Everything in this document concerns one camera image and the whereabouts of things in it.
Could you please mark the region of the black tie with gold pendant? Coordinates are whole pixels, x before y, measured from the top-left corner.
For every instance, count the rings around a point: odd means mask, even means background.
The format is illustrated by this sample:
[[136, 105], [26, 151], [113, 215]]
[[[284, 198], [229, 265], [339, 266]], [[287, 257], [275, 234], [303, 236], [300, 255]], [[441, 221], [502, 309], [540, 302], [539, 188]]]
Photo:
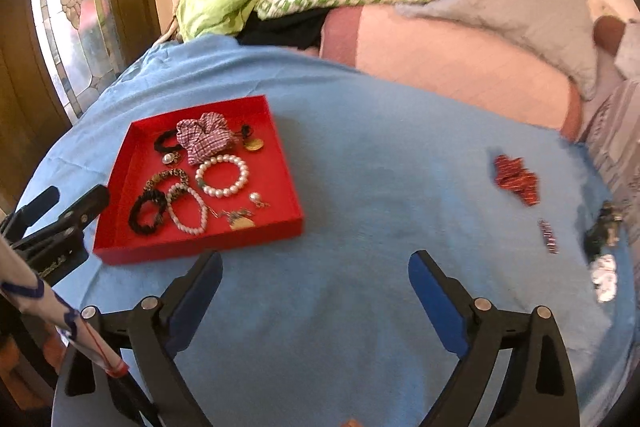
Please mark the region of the black tie with gold pendant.
[[241, 124], [239, 131], [235, 132], [235, 138], [242, 144], [242, 147], [249, 152], [258, 152], [264, 147], [264, 141], [254, 135], [254, 129], [249, 124]]

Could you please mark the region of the grey pillow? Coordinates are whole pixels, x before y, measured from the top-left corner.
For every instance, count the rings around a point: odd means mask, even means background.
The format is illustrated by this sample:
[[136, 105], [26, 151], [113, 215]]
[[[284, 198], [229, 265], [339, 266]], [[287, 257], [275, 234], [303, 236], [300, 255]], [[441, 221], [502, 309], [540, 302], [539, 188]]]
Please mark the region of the grey pillow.
[[596, 95], [598, 54], [588, 0], [434, 0], [398, 4], [396, 12], [493, 31], [567, 75], [583, 100]]

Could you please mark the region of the black cloth under quilt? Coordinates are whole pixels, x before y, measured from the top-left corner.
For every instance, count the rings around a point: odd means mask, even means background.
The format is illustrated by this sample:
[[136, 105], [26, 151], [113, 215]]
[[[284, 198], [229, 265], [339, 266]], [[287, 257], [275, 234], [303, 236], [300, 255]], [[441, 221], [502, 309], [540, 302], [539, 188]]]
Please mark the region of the black cloth under quilt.
[[253, 11], [235, 39], [243, 46], [285, 46], [296, 50], [318, 48], [329, 12], [329, 8], [318, 8], [262, 20]]

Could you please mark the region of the pink bolster pillow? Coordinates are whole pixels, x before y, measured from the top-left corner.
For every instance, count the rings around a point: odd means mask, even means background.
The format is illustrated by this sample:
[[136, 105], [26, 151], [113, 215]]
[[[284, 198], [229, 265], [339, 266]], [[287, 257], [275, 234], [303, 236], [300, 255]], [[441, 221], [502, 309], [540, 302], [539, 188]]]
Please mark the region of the pink bolster pillow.
[[578, 139], [582, 99], [562, 72], [491, 31], [407, 18], [391, 6], [329, 12], [320, 56]]

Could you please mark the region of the pearl gold brooch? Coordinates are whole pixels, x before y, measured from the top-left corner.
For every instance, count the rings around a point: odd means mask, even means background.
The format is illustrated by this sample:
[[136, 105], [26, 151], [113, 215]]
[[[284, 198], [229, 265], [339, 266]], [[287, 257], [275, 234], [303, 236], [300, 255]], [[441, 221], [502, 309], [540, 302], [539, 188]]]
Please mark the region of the pearl gold brooch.
[[176, 165], [181, 160], [180, 152], [170, 152], [163, 155], [162, 163], [165, 166]]

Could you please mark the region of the small pearl earring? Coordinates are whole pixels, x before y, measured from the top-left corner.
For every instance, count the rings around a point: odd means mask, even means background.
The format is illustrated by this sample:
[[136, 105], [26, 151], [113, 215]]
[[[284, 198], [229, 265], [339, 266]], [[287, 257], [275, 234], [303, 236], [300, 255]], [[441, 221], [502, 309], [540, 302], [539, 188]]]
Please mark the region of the small pearl earring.
[[268, 202], [265, 202], [258, 192], [250, 193], [250, 202], [254, 204], [257, 208], [267, 208], [269, 207]]

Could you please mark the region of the stained glass wooden door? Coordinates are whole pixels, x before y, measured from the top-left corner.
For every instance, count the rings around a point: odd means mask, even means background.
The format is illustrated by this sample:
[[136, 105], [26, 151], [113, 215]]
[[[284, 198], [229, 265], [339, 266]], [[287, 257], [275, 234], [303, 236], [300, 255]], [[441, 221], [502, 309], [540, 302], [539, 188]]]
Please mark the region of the stained glass wooden door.
[[1, 211], [160, 35], [155, 0], [1, 0]]

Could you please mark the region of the red shallow tray box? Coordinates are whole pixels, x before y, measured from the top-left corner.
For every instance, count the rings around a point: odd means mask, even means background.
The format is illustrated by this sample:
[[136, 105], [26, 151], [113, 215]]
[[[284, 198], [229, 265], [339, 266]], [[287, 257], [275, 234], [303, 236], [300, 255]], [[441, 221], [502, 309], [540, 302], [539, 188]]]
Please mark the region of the red shallow tray box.
[[[249, 124], [258, 152], [236, 144], [176, 173], [153, 143], [183, 119], [219, 113], [229, 128]], [[107, 184], [110, 203], [96, 226], [93, 251], [108, 265], [128, 265], [292, 239], [304, 214], [266, 98], [236, 98], [174, 110], [130, 124]], [[258, 192], [269, 207], [257, 208]]]

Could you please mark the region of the striped floral pillow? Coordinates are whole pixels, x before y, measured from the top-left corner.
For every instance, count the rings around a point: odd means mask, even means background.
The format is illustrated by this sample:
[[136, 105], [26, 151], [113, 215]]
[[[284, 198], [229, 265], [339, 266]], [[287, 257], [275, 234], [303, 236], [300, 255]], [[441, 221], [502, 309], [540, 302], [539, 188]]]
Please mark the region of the striped floral pillow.
[[606, 95], [588, 119], [587, 150], [623, 216], [632, 264], [639, 264], [639, 23], [600, 17], [593, 40], [604, 52]]

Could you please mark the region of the red plaid fabric scrunchie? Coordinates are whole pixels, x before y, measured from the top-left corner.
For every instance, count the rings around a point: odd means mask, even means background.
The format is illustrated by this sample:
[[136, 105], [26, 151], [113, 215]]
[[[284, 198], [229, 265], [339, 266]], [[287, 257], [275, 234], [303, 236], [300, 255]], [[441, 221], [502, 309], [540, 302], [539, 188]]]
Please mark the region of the red plaid fabric scrunchie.
[[186, 151], [190, 166], [235, 146], [235, 134], [227, 119], [219, 113], [203, 113], [198, 119], [183, 119], [176, 126], [177, 141]]

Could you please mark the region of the white printed scrunchie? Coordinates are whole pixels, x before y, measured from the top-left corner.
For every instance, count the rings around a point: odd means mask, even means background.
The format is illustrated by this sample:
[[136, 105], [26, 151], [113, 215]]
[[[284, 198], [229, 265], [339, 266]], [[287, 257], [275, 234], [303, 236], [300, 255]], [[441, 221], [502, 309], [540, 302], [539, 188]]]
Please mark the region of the white printed scrunchie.
[[617, 265], [612, 254], [598, 256], [589, 263], [591, 282], [599, 303], [609, 303], [617, 293]]

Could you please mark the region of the black floral scrunchie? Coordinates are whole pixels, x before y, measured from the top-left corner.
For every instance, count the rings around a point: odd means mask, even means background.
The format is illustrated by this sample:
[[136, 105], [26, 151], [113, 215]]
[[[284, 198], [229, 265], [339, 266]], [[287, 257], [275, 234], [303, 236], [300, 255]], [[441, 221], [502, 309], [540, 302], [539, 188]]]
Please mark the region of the black floral scrunchie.
[[600, 208], [596, 222], [585, 233], [585, 254], [588, 262], [593, 262], [602, 255], [602, 249], [614, 248], [620, 241], [620, 228], [623, 224], [622, 212], [614, 202], [606, 200]]

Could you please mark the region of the red sequin bow scrunchie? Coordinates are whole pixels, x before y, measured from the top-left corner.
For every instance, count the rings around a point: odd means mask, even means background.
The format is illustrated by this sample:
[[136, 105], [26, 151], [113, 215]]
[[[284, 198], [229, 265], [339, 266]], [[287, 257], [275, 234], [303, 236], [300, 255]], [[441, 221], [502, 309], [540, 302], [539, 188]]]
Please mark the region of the red sequin bow scrunchie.
[[515, 194], [526, 206], [539, 204], [538, 176], [525, 167], [523, 158], [500, 154], [494, 159], [494, 167], [495, 182], [501, 190]]

